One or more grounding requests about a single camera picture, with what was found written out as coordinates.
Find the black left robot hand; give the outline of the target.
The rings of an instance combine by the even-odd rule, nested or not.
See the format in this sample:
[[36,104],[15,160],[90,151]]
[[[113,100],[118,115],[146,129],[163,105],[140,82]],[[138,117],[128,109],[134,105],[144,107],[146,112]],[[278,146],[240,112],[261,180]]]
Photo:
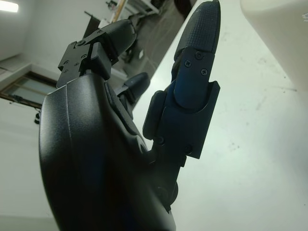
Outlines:
[[187,157],[199,158],[219,94],[210,82],[220,3],[190,17],[174,56],[172,79],[150,102],[142,131],[132,111],[147,74],[108,84],[119,55],[135,41],[128,19],[66,49],[56,90],[42,104],[39,159],[45,192],[62,231],[174,231],[171,205]]

